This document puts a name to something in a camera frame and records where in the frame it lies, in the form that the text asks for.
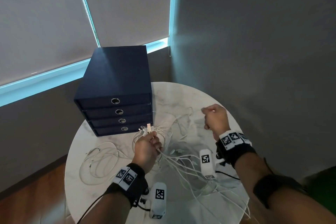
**black cable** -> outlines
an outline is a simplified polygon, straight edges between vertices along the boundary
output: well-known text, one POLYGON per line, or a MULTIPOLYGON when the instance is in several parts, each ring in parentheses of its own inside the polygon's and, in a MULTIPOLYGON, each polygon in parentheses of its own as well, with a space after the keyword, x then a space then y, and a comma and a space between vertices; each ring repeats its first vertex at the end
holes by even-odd
POLYGON ((77 222, 77 224, 78 223, 80 223, 81 222, 81 220, 84 218, 84 216, 85 216, 85 214, 90 210, 90 208, 98 201, 98 199, 100 199, 102 196, 104 196, 105 194, 103 194, 103 195, 101 195, 101 196, 99 196, 95 201, 93 201, 93 203, 89 206, 89 208, 88 209, 86 209, 86 211, 85 211, 85 213, 82 215, 82 217, 79 219, 79 221, 77 222))
POLYGON ((236 178, 236 177, 234 177, 234 176, 232 176, 232 175, 228 175, 228 174, 223 173, 223 172, 221 172, 221 171, 216 171, 216 173, 221 173, 221 174, 227 175, 227 176, 229 176, 229 177, 231 177, 231 178, 233 178, 233 179, 240 180, 239 178, 236 178))
POLYGON ((145 208, 141 207, 140 205, 138 205, 138 207, 139 207, 140 209, 143 209, 143 210, 146 211, 146 212, 149 212, 149 211, 150 211, 150 209, 145 209, 145 208))
POLYGON ((270 168, 270 167, 268 166, 268 164, 267 164, 266 158, 264 158, 264 162, 265 162, 265 164, 266 164, 268 170, 274 175, 274 172, 271 170, 271 168, 270 168))

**drawer handle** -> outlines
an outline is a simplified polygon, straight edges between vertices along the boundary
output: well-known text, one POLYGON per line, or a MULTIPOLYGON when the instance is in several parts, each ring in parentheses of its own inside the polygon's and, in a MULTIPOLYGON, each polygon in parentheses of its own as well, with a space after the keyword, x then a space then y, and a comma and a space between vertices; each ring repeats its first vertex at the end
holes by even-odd
POLYGON ((120 103, 120 100, 119 100, 119 98, 113 98, 113 99, 111 99, 111 102, 112 102, 112 104, 118 104, 118 103, 120 103))

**white marble table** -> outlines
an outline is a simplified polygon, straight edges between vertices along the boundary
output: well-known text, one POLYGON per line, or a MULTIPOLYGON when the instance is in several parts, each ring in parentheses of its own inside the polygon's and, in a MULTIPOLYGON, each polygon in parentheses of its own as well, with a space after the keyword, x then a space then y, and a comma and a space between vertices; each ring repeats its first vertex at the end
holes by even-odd
MULTIPOLYGON (((154 126, 161 124, 163 121, 172 122, 171 117, 177 117, 190 113, 190 123, 192 131, 188 132, 186 140, 193 142, 201 142, 216 152, 215 141, 210 131, 206 131, 204 126, 204 115, 201 108, 218 103, 215 99, 199 91, 195 88, 170 82, 153 82, 153 109, 156 111, 154 117, 154 126)), ((239 125, 234 120, 232 115, 228 113, 229 124, 231 129, 241 131, 239 125)), ((96 137, 86 121, 82 123, 78 129, 73 142, 71 144, 68 159, 65 167, 65 195, 68 202, 69 211, 75 222, 79 220, 85 210, 91 203, 105 192, 106 188, 111 183, 111 180, 99 185, 85 185, 79 177, 79 169, 86 154, 94 147, 104 143, 113 142, 118 148, 128 156, 133 156, 132 139, 134 133, 96 137)), ((114 167, 114 173, 120 167, 130 163, 128 159, 118 159, 114 167)), ((231 166, 220 167, 221 170, 235 175, 235 171, 231 166)), ((151 185, 155 175, 147 174, 146 179, 151 185)), ((241 184, 233 189, 233 192, 225 192, 231 200, 240 205, 243 209, 246 208, 248 196, 241 184)), ((218 193, 208 196, 200 196, 199 200, 213 211, 221 223, 238 224, 243 216, 242 209, 238 208, 230 201, 223 200, 218 193)), ((139 208, 132 208, 127 219, 127 223, 218 223, 218 221, 203 208, 195 199, 189 198, 186 201, 181 197, 181 201, 174 200, 167 202, 166 215, 161 220, 152 220, 144 216, 145 212, 139 208)))

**green object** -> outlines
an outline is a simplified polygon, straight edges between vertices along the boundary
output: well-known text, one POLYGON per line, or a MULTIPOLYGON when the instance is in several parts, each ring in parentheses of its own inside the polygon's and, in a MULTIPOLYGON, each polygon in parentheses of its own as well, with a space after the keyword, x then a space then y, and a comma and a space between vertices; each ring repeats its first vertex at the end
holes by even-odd
POLYGON ((329 168, 310 180, 307 192, 336 215, 336 167, 329 168))

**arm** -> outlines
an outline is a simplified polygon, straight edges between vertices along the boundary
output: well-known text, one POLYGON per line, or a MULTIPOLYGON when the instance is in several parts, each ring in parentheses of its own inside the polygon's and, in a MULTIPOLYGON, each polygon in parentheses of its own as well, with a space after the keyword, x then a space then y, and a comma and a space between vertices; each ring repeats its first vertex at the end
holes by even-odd
MULTIPOLYGON (((205 126, 212 130, 216 141, 219 135, 230 130, 225 108, 214 104, 202 109, 205 114, 205 126)), ((253 193, 256 183, 266 175, 271 174, 264 161, 255 153, 242 155, 234 166, 241 183, 249 197, 258 201, 253 193)), ((327 224, 336 223, 336 217, 312 198, 290 188, 280 188, 268 200, 273 214, 291 224, 327 224)))
MULTIPOLYGON (((147 174, 155 164, 155 160, 159 154, 157 149, 163 150, 162 144, 156 137, 156 132, 141 137, 135 144, 132 163, 137 164, 147 174)), ((131 204, 128 198, 122 193, 109 193, 98 201, 80 223, 124 224, 130 208, 131 204)))

